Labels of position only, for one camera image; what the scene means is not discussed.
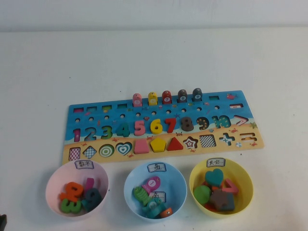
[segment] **green circle piece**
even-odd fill
[[[102,157],[110,157],[114,152],[115,148],[110,144],[104,144],[99,151]]]
[[[193,195],[200,204],[204,205],[210,199],[211,190],[205,185],[200,185],[195,188],[195,190],[193,191]]]

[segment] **heart shape cutout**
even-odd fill
[[[219,187],[223,181],[223,172],[219,168],[205,173],[205,180],[212,186]]]
[[[131,151],[132,147],[133,145],[130,142],[126,142],[126,143],[118,143],[115,148],[122,155],[126,155]]]

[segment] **handwritten label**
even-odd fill
[[[148,165],[149,172],[166,172],[166,165],[164,163],[154,163]]]
[[[84,169],[84,168],[94,169],[94,164],[90,160],[77,160],[75,161],[75,166],[77,169]]]
[[[159,199],[162,200],[163,203],[166,202],[166,193],[165,192],[151,192],[149,197],[151,197],[151,198],[158,197]]]
[[[226,160],[224,158],[211,158],[206,162],[207,167],[224,167]]]

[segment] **white wall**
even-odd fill
[[[0,31],[308,25],[308,0],[0,0]]]

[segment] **yellow bowl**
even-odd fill
[[[193,190],[205,181],[205,173],[215,168],[221,169],[224,180],[229,178],[239,189],[239,193],[234,196],[235,209],[233,211],[212,212],[193,196]],[[210,158],[197,164],[189,177],[189,188],[199,209],[213,218],[226,218],[243,211],[250,204],[254,194],[252,181],[245,169],[234,161],[224,158]]]

